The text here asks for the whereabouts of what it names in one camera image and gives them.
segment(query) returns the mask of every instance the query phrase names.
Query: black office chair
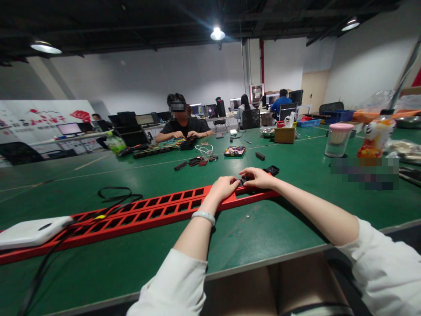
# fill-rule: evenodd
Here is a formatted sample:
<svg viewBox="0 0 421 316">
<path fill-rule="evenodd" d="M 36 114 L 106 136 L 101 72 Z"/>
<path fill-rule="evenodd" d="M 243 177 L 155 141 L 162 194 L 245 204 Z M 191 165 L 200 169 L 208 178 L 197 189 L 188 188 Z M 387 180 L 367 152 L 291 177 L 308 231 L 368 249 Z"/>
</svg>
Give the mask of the black office chair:
<svg viewBox="0 0 421 316">
<path fill-rule="evenodd" d="M 225 129 L 227 130 L 227 133 L 228 133 L 228 127 L 227 127 L 227 124 L 226 124 L 225 120 L 214 121 L 214 125 L 215 125 L 215 133 L 216 133 L 216 129 L 217 129 L 218 125 L 225 125 Z"/>
<path fill-rule="evenodd" d="M 31 146 L 22 142 L 0 144 L 0 155 L 8 160 L 12 165 L 24 165 L 27 163 L 41 162 L 45 160 L 59 159 L 77 155 L 73 149 L 68 151 L 47 151 L 43 154 L 47 154 L 49 159 L 45 159 Z"/>
<path fill-rule="evenodd" d="M 284 121 L 291 112 L 297 113 L 298 102 L 282 104 L 279 111 L 279 121 Z"/>
<path fill-rule="evenodd" d="M 336 111 L 336 110 L 343 110 L 343 103 L 342 102 L 333 102 L 333 103 L 326 103 L 322 104 L 319 108 L 319 114 L 323 114 L 326 111 Z"/>
<path fill-rule="evenodd" d="M 242 129 L 251 129 L 260 127 L 260 110 L 244 110 Z"/>
<path fill-rule="evenodd" d="M 121 137 L 128 147 L 140 144 L 150 144 L 143 127 L 141 125 L 116 127 L 117 135 Z"/>
<path fill-rule="evenodd" d="M 300 106 L 303 102 L 303 92 L 304 90 L 291 91 L 288 94 L 288 97 L 291 99 L 293 103 L 298 103 L 298 106 Z"/>
</svg>

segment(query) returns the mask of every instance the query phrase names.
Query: plastic jar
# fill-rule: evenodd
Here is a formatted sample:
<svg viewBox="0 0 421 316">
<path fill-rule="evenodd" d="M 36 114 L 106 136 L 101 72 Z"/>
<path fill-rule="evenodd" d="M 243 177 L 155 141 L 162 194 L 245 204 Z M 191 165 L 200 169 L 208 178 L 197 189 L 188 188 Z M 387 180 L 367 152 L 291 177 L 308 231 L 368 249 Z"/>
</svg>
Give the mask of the plastic jar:
<svg viewBox="0 0 421 316">
<path fill-rule="evenodd" d="M 336 123 L 329 126 L 328 143 L 325 155 L 332 158 L 340 158 L 345 154 L 346 145 L 354 128 L 352 124 Z"/>
</svg>

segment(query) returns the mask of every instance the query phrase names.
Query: red plastic rack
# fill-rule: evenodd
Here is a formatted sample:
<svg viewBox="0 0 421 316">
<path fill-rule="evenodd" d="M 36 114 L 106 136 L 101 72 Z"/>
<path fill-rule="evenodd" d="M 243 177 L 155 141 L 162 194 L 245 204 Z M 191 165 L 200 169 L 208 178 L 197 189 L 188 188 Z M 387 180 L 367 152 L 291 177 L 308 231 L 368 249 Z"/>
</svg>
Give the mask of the red plastic rack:
<svg viewBox="0 0 421 316">
<path fill-rule="evenodd" d="M 84 218 L 89 218 L 89 215 L 100 210 L 73 215 L 73 219 L 78 220 L 79 223 L 70 226 L 45 244 L 0 252 L 0 265 L 45 255 L 68 233 L 73 233 L 73 236 L 57 247 L 56 251 L 189 219 L 209 194 L 211 187 L 201 187 L 133 202 L 100 221 L 97 219 L 83 221 Z M 237 188 L 219 205 L 217 212 L 278 196 L 278 193 L 272 190 L 255 192 L 255 189 Z M 237 198 L 243 194 L 247 194 L 247 196 Z"/>
</svg>

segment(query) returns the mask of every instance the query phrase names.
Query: green bottle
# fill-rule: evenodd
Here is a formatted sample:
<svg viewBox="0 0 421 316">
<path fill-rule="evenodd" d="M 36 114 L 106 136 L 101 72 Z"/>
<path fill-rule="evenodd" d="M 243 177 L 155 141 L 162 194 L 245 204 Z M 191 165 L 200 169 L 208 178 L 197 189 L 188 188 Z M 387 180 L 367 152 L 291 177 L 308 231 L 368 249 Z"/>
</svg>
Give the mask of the green bottle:
<svg viewBox="0 0 421 316">
<path fill-rule="evenodd" d="M 120 151 L 125 149 L 126 143 L 120 137 L 115 136 L 112 131 L 108 132 L 107 136 L 107 145 L 111 149 L 111 151 L 115 154 L 118 154 Z"/>
</svg>

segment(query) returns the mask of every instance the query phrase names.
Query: white power bank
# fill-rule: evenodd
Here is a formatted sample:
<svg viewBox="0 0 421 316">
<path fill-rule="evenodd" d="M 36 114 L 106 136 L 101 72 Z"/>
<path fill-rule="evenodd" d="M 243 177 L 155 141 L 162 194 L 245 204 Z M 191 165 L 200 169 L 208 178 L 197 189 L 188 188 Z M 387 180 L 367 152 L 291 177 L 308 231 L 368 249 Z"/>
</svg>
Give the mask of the white power bank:
<svg viewBox="0 0 421 316">
<path fill-rule="evenodd" d="M 36 219 L 18 223 L 0 233 L 0 250 L 38 246 L 53 238 L 73 218 Z"/>
</svg>

